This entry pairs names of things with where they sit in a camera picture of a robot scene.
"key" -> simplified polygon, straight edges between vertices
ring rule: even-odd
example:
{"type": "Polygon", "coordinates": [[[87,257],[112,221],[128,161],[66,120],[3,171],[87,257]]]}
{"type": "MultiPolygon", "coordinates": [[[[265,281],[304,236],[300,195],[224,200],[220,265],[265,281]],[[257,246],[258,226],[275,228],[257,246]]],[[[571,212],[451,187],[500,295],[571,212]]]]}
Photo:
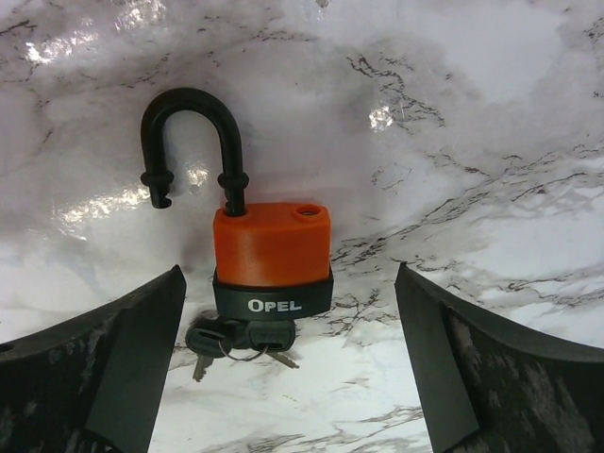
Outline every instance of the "key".
{"type": "Polygon", "coordinates": [[[215,359],[225,356],[224,352],[231,350],[224,323],[206,318],[198,318],[187,330],[185,343],[195,354],[197,363],[193,371],[193,379],[199,382],[207,373],[215,359]]]}
{"type": "Polygon", "coordinates": [[[298,369],[300,367],[300,365],[298,365],[295,361],[279,352],[267,351],[266,355],[271,359],[278,361],[279,363],[283,363],[285,366],[293,370],[298,369]]]}
{"type": "Polygon", "coordinates": [[[197,355],[197,363],[195,364],[195,371],[193,371],[193,379],[196,382],[199,382],[208,372],[208,368],[210,365],[214,363],[214,358],[202,356],[201,354],[197,355]]]}
{"type": "Polygon", "coordinates": [[[268,345],[271,351],[288,351],[295,341],[294,321],[250,321],[245,328],[247,342],[255,351],[268,345]]]}

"silver key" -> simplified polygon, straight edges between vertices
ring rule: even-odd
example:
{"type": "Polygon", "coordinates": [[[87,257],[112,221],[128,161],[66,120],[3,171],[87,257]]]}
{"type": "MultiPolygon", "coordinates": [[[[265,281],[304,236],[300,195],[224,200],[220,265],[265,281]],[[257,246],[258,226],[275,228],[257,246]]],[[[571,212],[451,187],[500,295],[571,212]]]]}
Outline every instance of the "silver key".
{"type": "Polygon", "coordinates": [[[201,354],[197,355],[197,363],[195,364],[195,371],[193,371],[193,379],[199,382],[210,368],[210,365],[214,363],[214,359],[212,357],[202,356],[201,354]]]}
{"type": "Polygon", "coordinates": [[[300,365],[298,365],[295,361],[293,361],[292,359],[290,359],[286,355],[281,354],[280,352],[271,352],[271,351],[268,351],[266,353],[266,355],[268,357],[272,358],[272,359],[275,359],[279,363],[283,363],[285,366],[287,366],[288,368],[292,368],[293,370],[295,370],[295,369],[297,369],[297,368],[300,367],[300,365]]]}

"padlock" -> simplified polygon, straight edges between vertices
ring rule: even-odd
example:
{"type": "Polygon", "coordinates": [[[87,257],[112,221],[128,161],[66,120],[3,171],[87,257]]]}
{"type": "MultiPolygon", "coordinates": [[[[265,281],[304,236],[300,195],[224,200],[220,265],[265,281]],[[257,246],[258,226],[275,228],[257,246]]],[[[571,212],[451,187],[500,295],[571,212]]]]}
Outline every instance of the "padlock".
{"type": "Polygon", "coordinates": [[[331,222],[318,205],[260,203],[214,217],[214,295],[222,316],[245,321],[307,318],[328,311],[331,222]]]}
{"type": "Polygon", "coordinates": [[[141,126],[146,172],[155,208],[167,198],[174,175],[166,165],[163,126],[177,111],[193,110],[216,127],[223,173],[218,183],[226,204],[213,222],[216,309],[243,322],[306,318],[331,308],[333,275],[329,264],[331,224],[325,207],[304,203],[244,203],[249,178],[243,171],[241,137],[228,108],[206,92],[190,88],[160,94],[141,126]]]}

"padlock body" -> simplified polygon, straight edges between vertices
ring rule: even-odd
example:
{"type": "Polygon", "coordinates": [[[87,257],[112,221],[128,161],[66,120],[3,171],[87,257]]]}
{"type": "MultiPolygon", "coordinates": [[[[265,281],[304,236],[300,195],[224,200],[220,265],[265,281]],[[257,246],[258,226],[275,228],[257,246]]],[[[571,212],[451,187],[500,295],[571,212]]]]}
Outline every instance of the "padlock body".
{"type": "Polygon", "coordinates": [[[286,287],[235,286],[214,274],[218,314],[240,321],[284,321],[308,318],[331,309],[333,275],[307,285],[286,287]]]}
{"type": "Polygon", "coordinates": [[[330,278],[331,222],[327,209],[295,203],[249,204],[247,213],[214,217],[216,279],[220,284],[287,288],[330,278]]]}

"key head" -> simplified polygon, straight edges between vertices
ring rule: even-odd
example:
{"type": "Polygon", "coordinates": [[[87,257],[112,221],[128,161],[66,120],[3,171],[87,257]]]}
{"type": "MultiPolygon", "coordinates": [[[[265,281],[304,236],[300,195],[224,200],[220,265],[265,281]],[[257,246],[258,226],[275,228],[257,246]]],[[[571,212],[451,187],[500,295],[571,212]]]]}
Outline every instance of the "key head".
{"type": "Polygon", "coordinates": [[[233,349],[250,349],[249,339],[247,338],[247,323],[235,319],[225,321],[225,328],[228,330],[227,337],[233,349]]]}
{"type": "Polygon", "coordinates": [[[288,351],[295,341],[294,321],[250,321],[245,329],[250,347],[261,351],[268,346],[270,351],[288,351]]]}
{"type": "Polygon", "coordinates": [[[185,343],[197,355],[220,359],[230,353],[229,328],[220,319],[198,318],[187,330],[185,343]]]}

